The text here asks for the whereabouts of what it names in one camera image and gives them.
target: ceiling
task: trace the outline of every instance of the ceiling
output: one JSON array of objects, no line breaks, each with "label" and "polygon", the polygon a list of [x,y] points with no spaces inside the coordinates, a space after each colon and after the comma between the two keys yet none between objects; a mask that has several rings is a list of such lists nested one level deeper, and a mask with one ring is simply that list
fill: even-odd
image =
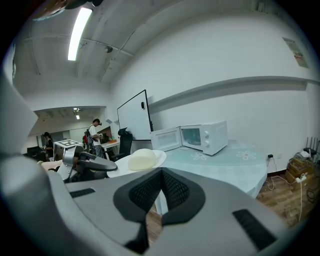
[{"label": "ceiling", "polygon": [[[16,38],[16,75],[67,75],[110,84],[137,52],[187,19],[232,10],[252,11],[257,0],[104,0],[83,31],[76,61],[68,49],[79,8],[26,22]],[[106,46],[113,51],[106,53]]]},{"label": "ceiling", "polygon": [[73,107],[61,107],[52,109],[37,110],[34,113],[38,116],[39,120],[55,119],[55,118],[65,118],[76,120],[76,115],[80,116],[80,119],[90,119],[93,120],[100,115],[100,107],[81,107],[81,110],[75,111]]}]

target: white microwave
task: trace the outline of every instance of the white microwave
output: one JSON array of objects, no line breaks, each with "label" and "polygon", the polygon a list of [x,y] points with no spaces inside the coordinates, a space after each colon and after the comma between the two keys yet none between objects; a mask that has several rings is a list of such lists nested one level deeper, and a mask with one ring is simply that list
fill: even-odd
[{"label": "white microwave", "polygon": [[168,151],[186,146],[212,156],[228,144],[227,121],[156,130],[150,137],[154,150]]}]

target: microwave door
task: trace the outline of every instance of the microwave door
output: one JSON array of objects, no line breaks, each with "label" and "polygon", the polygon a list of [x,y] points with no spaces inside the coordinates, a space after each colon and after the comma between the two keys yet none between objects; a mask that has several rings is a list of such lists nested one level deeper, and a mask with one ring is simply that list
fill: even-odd
[{"label": "microwave door", "polygon": [[154,150],[168,151],[182,146],[179,127],[152,131],[150,136]]}]

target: white plate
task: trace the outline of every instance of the white plate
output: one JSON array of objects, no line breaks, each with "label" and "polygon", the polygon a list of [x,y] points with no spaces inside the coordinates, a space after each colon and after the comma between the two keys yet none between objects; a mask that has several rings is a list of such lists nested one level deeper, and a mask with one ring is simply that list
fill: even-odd
[{"label": "white plate", "polygon": [[155,165],[152,166],[151,168],[142,169],[142,170],[130,170],[128,167],[128,160],[131,158],[132,155],[128,155],[115,162],[116,165],[118,166],[118,169],[113,171],[108,171],[107,172],[108,176],[110,178],[114,178],[122,175],[133,174],[139,171],[154,170],[155,168],[158,168],[165,162],[167,158],[167,154],[166,152],[161,150],[152,150],[152,151],[155,154]]}]

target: ceiling light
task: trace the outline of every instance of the ceiling light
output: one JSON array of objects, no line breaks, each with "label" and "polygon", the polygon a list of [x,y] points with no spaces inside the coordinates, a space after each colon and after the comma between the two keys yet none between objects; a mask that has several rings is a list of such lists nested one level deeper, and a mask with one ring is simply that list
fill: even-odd
[{"label": "ceiling light", "polygon": [[79,41],[91,13],[92,13],[92,10],[87,8],[81,8],[79,11],[78,17],[76,18],[76,21],[74,23],[74,27],[73,27],[73,31],[70,39],[69,53],[68,53],[69,61],[76,60]]}]

